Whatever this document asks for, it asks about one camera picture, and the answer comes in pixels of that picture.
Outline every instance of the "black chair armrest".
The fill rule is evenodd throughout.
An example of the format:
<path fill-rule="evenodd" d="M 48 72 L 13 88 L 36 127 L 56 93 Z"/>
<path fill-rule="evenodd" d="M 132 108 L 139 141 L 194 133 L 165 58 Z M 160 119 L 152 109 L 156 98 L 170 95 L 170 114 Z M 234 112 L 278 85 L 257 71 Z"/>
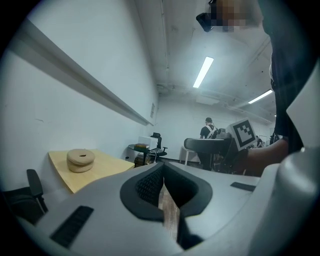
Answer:
<path fill-rule="evenodd" d="M 37 172 L 34 169 L 28 169 L 26 170 L 26 175 L 28 177 L 31 195 L 34 198 L 41 197 L 44 192 Z"/>

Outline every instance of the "person's arm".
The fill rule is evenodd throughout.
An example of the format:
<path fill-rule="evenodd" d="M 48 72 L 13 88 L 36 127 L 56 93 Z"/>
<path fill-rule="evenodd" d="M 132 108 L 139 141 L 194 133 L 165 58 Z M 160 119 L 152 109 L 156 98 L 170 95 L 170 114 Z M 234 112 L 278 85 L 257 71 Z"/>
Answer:
<path fill-rule="evenodd" d="M 250 148 L 233 165 L 235 172 L 247 170 L 260 177 L 264 169 L 272 164 L 279 164 L 288 155 L 288 142 L 280 139 L 267 147 Z"/>

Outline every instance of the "ceiling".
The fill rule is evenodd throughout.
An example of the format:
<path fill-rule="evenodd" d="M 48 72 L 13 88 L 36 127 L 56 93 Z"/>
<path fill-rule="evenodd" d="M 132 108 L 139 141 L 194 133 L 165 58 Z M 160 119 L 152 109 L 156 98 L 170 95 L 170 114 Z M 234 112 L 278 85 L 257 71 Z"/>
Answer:
<path fill-rule="evenodd" d="M 274 93 L 248 104 L 271 88 L 269 36 L 262 27 L 204 32 L 196 16 L 205 11 L 207 3 L 135 0 L 160 93 L 202 94 L 219 99 L 227 108 L 273 123 Z M 213 64 L 200 87 L 193 88 L 206 57 L 214 58 Z"/>

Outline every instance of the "white wall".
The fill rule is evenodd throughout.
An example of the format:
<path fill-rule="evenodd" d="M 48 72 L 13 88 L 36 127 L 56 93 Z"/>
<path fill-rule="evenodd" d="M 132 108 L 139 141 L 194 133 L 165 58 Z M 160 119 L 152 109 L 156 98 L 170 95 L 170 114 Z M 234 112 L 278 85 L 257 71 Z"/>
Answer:
<path fill-rule="evenodd" d="M 134 0 L 48 0 L 28 18 L 81 68 L 153 123 L 150 113 L 158 92 Z"/>
<path fill-rule="evenodd" d="M 205 126 L 207 117 L 212 118 L 216 127 L 226 128 L 247 116 L 221 106 L 195 103 L 194 98 L 185 95 L 161 96 L 153 131 L 161 134 L 161 144 L 168 148 L 166 149 L 168 152 L 166 158 L 179 159 L 181 146 L 185 139 L 200 138 L 200 131 Z M 269 124 L 258 122 L 252 118 L 250 121 L 256 135 L 269 138 Z"/>
<path fill-rule="evenodd" d="M 74 55 L 70 55 L 88 73 L 152 123 L 151 103 L 158 105 L 158 94 L 141 39 L 131 30 L 135 23 L 131 15 L 136 10 L 124 18 L 123 12 L 129 11 L 123 1 L 112 1 L 108 8 L 101 6 L 107 1 L 100 1 L 99 6 L 97 2 L 86 1 L 89 5 L 83 6 L 84 1 L 59 1 L 61 8 L 67 8 L 63 5 L 67 3 L 82 3 L 81 9 L 69 6 L 54 22 L 50 20 L 52 13 L 46 12 L 43 22 L 58 23 L 61 27 L 55 27 L 55 35 L 69 40 L 69 48 L 60 45 L 63 50 L 74 48 Z M 116 19 L 112 23 L 103 20 L 109 19 L 111 12 Z M 53 32 L 49 27 L 43 27 L 42 32 Z M 50 209 L 70 193 L 51 166 L 49 151 L 99 149 L 133 161 L 135 153 L 127 146 L 136 143 L 138 136 L 150 135 L 151 125 L 101 93 L 34 38 L 23 32 L 18 38 L 4 55 L 0 70 L 0 185 L 5 191 L 25 187 L 26 169 L 35 169 Z M 143 100 L 136 100 L 138 95 Z"/>

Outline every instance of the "pipe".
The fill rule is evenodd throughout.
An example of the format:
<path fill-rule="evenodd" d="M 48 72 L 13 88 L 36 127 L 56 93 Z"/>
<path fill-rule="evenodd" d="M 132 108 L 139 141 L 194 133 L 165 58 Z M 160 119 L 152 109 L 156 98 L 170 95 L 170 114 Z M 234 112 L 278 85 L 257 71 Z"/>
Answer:
<path fill-rule="evenodd" d="M 160 0 L 161 5 L 161 18 L 162 18 L 162 30 L 163 30 L 163 40 L 164 40 L 164 54 L 165 54 L 165 71 L 166 71 L 166 78 L 165 78 L 165 85 L 168 86 L 169 83 L 169 62 L 168 62 L 168 46 L 167 46 L 167 33 L 166 33 L 166 19 L 165 19 L 165 11 L 163 0 Z"/>

